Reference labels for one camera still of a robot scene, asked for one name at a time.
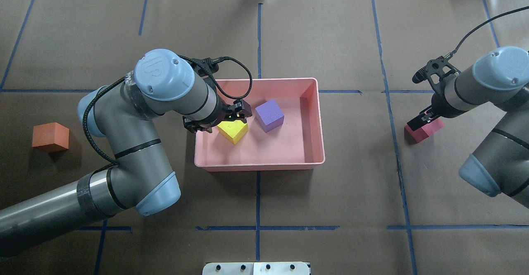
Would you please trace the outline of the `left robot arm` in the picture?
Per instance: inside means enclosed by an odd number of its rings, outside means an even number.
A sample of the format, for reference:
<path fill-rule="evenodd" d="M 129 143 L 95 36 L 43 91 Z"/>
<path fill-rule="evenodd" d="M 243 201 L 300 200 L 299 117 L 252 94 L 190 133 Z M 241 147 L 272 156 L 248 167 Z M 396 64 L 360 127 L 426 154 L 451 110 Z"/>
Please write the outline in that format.
<path fill-rule="evenodd" d="M 246 122 L 253 83 L 231 96 L 213 77 L 227 60 L 241 64 L 229 56 L 199 60 L 151 50 L 124 77 L 83 97 L 77 107 L 83 132 L 108 165 L 2 209 L 1 260 L 130 208 L 150 216 L 175 204 L 179 183 L 153 120 L 174 111 L 192 133 Z"/>

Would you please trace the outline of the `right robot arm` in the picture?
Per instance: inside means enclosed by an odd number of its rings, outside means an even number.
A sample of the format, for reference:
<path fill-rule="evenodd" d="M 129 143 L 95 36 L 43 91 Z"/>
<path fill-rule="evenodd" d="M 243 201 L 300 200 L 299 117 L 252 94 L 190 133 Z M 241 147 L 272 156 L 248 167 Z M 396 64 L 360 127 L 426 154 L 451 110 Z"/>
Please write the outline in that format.
<path fill-rule="evenodd" d="M 405 124 L 405 134 L 419 143 L 443 126 L 441 119 L 488 110 L 476 122 L 489 132 L 462 162 L 459 177 L 486 196 L 508 196 L 528 207 L 528 51 L 499 47 L 464 70 L 450 58 L 429 60 L 412 77 L 414 83 L 427 81 L 433 95 Z"/>

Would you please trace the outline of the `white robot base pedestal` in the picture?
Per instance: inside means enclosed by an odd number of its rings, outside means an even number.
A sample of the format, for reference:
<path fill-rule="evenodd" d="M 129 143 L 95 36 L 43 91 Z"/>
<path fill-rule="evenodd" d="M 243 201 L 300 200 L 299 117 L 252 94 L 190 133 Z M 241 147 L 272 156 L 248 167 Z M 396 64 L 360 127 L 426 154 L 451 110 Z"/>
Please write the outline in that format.
<path fill-rule="evenodd" d="M 284 262 L 217 262 L 204 265 L 202 275 L 310 275 L 310 263 Z"/>

